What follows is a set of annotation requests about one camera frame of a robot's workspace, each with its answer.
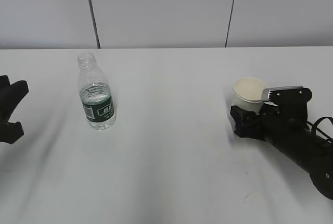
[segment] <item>bottle neck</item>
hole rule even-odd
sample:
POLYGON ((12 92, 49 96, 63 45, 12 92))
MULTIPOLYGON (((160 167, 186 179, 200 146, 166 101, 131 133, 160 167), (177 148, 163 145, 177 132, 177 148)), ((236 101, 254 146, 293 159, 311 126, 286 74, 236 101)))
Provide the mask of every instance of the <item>bottle neck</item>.
POLYGON ((89 72, 97 68, 97 62, 93 53, 81 53, 78 56, 79 68, 82 71, 89 72))

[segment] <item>white paper cup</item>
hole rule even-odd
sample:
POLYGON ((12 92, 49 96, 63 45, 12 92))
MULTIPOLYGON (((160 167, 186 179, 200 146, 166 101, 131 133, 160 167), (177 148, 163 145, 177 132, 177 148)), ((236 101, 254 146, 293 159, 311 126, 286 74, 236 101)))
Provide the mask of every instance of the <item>white paper cup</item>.
POLYGON ((259 113, 263 102, 261 101, 262 91, 267 85, 253 77, 243 77, 234 83, 233 105, 247 111, 259 113))

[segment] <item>white table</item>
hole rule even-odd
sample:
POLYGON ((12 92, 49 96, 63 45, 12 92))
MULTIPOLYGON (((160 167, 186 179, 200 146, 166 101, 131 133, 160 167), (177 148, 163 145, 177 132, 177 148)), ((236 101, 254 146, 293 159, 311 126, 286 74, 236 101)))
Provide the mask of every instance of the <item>white table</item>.
POLYGON ((0 144, 1 224, 332 222, 306 172, 228 119, 244 76, 307 86, 309 120, 333 116, 332 47, 90 50, 117 106, 105 131, 76 90, 82 51, 0 51, 0 74, 30 89, 11 118, 24 137, 0 144))

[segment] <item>white wall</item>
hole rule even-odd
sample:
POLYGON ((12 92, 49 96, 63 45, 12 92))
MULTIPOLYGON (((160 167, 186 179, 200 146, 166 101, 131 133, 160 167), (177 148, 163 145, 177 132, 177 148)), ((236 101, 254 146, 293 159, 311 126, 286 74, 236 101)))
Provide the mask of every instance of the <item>white wall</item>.
POLYGON ((224 47, 232 0, 92 0, 102 48, 224 47))
POLYGON ((332 0, 235 0, 228 47, 333 46, 332 0))
POLYGON ((96 48, 87 0, 0 0, 0 48, 96 48))

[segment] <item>green bottle label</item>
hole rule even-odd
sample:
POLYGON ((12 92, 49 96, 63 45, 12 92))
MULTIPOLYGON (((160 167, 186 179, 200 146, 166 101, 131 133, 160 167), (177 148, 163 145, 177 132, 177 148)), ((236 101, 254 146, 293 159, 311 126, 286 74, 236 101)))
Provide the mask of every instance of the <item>green bottle label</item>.
POLYGON ((111 96, 99 104, 92 105, 83 102, 82 104, 85 115, 89 121, 103 122, 110 119, 114 115, 114 107, 111 96))

